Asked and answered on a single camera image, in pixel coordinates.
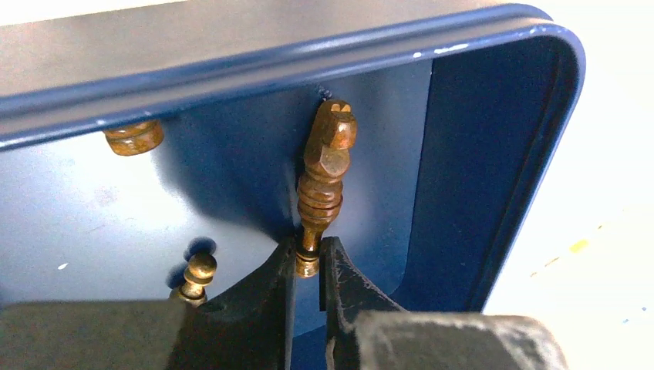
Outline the dark chess pieces in tray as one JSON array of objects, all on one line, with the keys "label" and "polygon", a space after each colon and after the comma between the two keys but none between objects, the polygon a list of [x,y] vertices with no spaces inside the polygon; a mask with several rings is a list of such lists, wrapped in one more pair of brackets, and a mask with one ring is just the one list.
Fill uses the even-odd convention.
[{"label": "dark chess pieces in tray", "polygon": [[[305,172],[298,182],[298,212],[302,225],[302,243],[296,250],[296,274],[311,278],[320,271],[322,235],[339,215],[343,202],[343,177],[348,171],[357,136],[357,121],[351,104],[340,99],[327,99],[315,114],[305,145]],[[105,129],[103,134],[111,150],[119,156],[146,153],[164,140],[160,120]],[[185,282],[175,288],[171,297],[198,307],[207,301],[206,289],[213,279],[217,263],[200,253],[190,259],[184,271]]]}]

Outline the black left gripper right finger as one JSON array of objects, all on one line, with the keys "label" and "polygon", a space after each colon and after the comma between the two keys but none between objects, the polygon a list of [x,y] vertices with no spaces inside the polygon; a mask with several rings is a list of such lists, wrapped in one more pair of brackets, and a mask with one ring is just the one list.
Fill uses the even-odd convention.
[{"label": "black left gripper right finger", "polygon": [[323,239],[320,252],[329,369],[568,368],[533,318],[408,311],[353,264],[340,239]]}]

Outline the dark blue tin tray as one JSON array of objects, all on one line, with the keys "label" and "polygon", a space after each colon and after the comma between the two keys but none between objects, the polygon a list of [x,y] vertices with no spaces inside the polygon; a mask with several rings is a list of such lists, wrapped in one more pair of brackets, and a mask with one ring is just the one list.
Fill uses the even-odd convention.
[{"label": "dark blue tin tray", "polygon": [[[585,70],[573,31],[513,1],[181,1],[4,25],[1,311],[179,299],[200,253],[207,303],[283,241],[296,259],[305,145],[340,99],[358,130],[320,247],[340,239],[408,311],[486,315]],[[111,150],[103,130],[152,119],[159,146]],[[287,369],[329,369],[320,271],[295,266]]]}]

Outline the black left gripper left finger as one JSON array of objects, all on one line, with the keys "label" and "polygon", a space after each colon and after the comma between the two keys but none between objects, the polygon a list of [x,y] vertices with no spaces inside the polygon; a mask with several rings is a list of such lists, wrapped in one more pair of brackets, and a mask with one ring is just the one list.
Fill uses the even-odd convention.
[{"label": "black left gripper left finger", "polygon": [[207,303],[86,301],[1,311],[3,369],[287,369],[295,243]]}]

